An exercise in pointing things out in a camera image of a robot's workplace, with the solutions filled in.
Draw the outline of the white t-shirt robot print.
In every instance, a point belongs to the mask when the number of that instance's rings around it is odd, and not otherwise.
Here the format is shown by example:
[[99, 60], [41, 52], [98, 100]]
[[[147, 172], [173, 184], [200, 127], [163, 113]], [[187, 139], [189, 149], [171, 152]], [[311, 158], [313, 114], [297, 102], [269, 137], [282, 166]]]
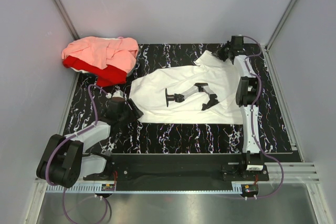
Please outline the white t-shirt robot print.
[[205, 51], [192, 66], [157, 69], [132, 81], [129, 98], [142, 123], [242, 124], [236, 104], [240, 75]]

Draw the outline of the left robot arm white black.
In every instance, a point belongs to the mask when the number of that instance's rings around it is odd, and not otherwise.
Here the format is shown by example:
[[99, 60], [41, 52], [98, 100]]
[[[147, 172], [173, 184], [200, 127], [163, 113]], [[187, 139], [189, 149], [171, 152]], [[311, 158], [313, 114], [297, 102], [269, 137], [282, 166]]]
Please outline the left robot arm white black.
[[113, 167], [102, 154], [86, 150], [107, 139], [110, 133], [137, 121], [144, 113], [131, 100], [112, 98], [103, 114], [88, 127], [68, 135], [50, 137], [36, 169], [36, 176], [51, 186], [72, 187], [78, 179], [96, 174], [103, 180], [113, 175]]

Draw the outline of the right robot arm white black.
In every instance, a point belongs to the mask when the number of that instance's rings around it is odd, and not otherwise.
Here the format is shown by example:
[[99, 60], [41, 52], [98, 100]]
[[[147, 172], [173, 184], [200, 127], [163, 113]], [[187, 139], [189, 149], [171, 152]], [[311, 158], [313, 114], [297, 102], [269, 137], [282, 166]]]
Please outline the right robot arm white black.
[[229, 60], [237, 69], [240, 80], [236, 91], [236, 104], [243, 118], [243, 148], [238, 165], [227, 165], [224, 179], [242, 179], [244, 181], [266, 182], [269, 180], [267, 166], [264, 161], [259, 140], [259, 98], [262, 84], [250, 63], [254, 55], [248, 55], [244, 48], [243, 35], [231, 37], [215, 56], [223, 61]]

